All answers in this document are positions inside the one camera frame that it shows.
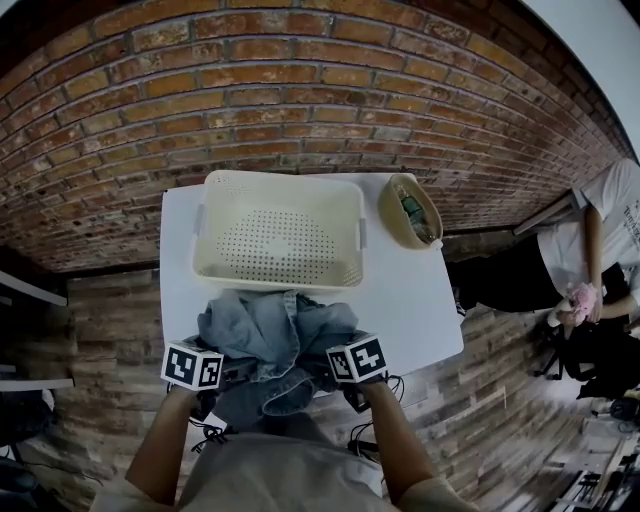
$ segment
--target black and white marker cube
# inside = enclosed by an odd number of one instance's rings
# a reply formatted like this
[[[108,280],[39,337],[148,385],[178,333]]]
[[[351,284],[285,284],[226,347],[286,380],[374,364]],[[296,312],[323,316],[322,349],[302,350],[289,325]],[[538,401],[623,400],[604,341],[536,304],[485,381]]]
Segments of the black and white marker cube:
[[[223,354],[198,347],[191,340],[167,343],[162,379],[191,389],[216,389],[222,377]]]
[[[368,335],[349,345],[330,348],[327,350],[327,357],[337,382],[362,382],[387,369],[376,335]]]

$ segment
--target basket handle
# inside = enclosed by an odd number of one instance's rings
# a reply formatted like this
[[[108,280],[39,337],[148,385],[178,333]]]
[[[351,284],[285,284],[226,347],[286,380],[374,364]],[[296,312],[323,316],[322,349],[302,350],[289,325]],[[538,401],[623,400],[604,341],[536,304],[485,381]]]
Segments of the basket handle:
[[[356,250],[362,251],[367,248],[367,221],[360,219],[356,228]]]
[[[202,232],[202,223],[204,221],[204,204],[200,203],[196,210],[196,220],[193,223],[193,234],[200,236]]]

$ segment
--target pink cloth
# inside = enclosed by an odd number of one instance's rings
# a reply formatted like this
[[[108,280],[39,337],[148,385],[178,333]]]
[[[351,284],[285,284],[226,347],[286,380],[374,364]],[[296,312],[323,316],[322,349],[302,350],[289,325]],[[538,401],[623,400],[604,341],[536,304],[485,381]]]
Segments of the pink cloth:
[[[569,292],[567,298],[571,304],[571,314],[575,323],[580,325],[595,306],[598,293],[592,284],[580,283]]]

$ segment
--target brick wall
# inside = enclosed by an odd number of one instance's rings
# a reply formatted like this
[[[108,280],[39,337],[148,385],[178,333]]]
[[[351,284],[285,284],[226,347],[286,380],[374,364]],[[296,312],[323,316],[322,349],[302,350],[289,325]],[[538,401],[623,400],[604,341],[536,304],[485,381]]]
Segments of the brick wall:
[[[517,2],[415,3],[154,0],[60,35],[0,79],[0,243],[156,259],[162,192],[217,168],[407,170],[446,229],[503,226],[631,154]]]

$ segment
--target perforated basket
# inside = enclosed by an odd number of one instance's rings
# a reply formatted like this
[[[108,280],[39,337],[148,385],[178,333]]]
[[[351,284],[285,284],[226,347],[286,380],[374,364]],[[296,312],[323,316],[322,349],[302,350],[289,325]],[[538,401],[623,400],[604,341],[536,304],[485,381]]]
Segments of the perforated basket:
[[[215,171],[198,207],[193,271],[229,288],[354,287],[363,278],[364,227],[353,183]]]

